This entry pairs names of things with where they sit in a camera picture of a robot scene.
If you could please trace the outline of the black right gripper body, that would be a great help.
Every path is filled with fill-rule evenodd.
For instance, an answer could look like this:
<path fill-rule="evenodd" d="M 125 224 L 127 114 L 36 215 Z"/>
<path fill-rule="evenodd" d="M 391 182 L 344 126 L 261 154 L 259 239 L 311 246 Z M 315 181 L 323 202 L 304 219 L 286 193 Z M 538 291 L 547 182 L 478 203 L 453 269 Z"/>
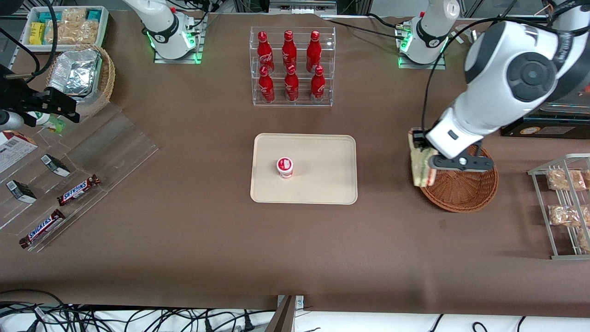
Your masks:
<path fill-rule="evenodd" d="M 36 90 L 31 89 L 22 78 L 8 79 L 13 74 L 6 66 L 0 65 L 0 109 L 10 112 L 38 111 Z"/>

